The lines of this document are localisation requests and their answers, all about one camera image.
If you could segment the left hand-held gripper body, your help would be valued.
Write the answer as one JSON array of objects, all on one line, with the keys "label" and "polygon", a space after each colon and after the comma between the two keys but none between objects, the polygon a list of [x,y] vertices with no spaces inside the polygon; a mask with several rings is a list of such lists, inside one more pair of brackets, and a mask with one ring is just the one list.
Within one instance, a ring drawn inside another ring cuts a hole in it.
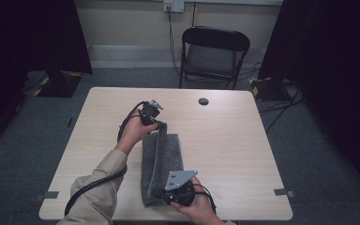
[{"label": "left hand-held gripper body", "polygon": [[139,115],[144,126],[150,126],[156,123],[156,117],[160,114],[163,107],[155,100],[146,101],[142,104]]}]

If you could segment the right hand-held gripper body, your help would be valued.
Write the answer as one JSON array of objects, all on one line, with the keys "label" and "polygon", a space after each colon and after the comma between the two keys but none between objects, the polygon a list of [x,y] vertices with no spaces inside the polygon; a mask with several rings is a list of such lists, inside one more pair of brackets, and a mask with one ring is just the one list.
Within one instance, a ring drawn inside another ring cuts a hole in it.
[{"label": "right hand-held gripper body", "polygon": [[197,171],[170,171],[162,194],[164,202],[190,206],[195,198],[191,178],[197,174]]}]

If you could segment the grey towel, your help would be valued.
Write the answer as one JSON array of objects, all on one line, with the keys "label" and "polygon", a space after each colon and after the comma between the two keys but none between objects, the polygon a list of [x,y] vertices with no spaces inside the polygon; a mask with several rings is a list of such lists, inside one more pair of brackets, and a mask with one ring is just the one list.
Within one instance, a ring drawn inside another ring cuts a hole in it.
[{"label": "grey towel", "polygon": [[165,205],[157,199],[157,192],[164,192],[170,171],[184,169],[177,133],[168,133],[167,127],[147,135],[142,140],[142,203],[145,207]]}]

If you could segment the person's left hand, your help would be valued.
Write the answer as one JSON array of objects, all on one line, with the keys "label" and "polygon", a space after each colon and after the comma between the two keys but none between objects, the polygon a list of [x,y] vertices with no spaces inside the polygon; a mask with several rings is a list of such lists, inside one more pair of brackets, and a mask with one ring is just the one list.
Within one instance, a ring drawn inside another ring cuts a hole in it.
[{"label": "person's left hand", "polygon": [[119,150],[128,156],[133,147],[147,134],[156,130],[157,127],[157,124],[144,126],[140,117],[140,109],[136,110],[130,116],[130,119],[122,132],[122,136],[114,149]]}]

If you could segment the person's right hand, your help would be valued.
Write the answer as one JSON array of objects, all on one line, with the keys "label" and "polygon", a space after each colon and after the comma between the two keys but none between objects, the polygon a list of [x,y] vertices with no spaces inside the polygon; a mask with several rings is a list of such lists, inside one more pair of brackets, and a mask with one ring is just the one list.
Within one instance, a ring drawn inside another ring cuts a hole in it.
[{"label": "person's right hand", "polygon": [[202,187],[197,177],[192,177],[194,190],[197,195],[190,206],[184,206],[177,202],[172,202],[171,206],[179,213],[187,216],[195,225],[225,225],[212,209],[207,192]]}]

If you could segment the black stand base yellow striped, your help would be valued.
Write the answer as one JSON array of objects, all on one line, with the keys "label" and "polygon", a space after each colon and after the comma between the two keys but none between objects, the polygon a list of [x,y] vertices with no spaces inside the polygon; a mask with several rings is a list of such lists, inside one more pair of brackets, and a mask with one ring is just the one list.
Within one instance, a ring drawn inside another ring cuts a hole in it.
[{"label": "black stand base yellow striped", "polygon": [[285,85],[274,82],[271,78],[248,80],[253,96],[260,101],[288,101],[291,99]]},{"label": "black stand base yellow striped", "polygon": [[49,73],[48,77],[35,91],[34,96],[40,98],[71,98],[82,79],[80,73]]}]

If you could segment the black folding chair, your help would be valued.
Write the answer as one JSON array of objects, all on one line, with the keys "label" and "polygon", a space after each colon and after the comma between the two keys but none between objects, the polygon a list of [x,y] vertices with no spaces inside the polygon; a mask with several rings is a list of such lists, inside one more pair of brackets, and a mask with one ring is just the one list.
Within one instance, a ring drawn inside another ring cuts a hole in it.
[{"label": "black folding chair", "polygon": [[250,48],[241,32],[209,26],[193,26],[182,35],[179,87],[188,75],[237,84]]}]

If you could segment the grey tape piece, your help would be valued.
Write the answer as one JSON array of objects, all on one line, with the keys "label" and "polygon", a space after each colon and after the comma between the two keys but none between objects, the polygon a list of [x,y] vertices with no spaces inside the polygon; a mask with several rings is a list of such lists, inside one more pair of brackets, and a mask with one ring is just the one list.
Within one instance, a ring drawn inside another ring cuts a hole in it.
[{"label": "grey tape piece", "polygon": [[289,198],[292,198],[295,196],[295,194],[292,190],[287,190],[286,188],[277,188],[277,189],[274,189],[274,192],[275,192],[276,196],[286,195]]},{"label": "grey tape piece", "polygon": [[58,191],[46,191],[44,193],[39,193],[35,197],[35,201],[42,202],[45,199],[56,199],[58,197]]}]

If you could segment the dark curtain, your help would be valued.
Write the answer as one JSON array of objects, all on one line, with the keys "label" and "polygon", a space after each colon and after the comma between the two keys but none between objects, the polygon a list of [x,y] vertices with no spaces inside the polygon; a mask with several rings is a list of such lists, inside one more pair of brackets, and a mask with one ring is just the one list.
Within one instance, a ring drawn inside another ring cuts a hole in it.
[{"label": "dark curtain", "polygon": [[36,70],[92,72],[75,0],[0,0],[0,131]]},{"label": "dark curtain", "polygon": [[283,0],[259,76],[300,82],[360,174],[360,0]]}]

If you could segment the white wall outlet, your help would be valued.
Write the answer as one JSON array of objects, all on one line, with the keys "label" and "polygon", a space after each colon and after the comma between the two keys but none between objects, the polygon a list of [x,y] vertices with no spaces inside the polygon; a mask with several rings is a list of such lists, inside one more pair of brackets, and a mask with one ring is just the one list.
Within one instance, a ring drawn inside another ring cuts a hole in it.
[{"label": "white wall outlet", "polygon": [[164,0],[163,10],[165,12],[183,13],[185,8],[184,0]]}]

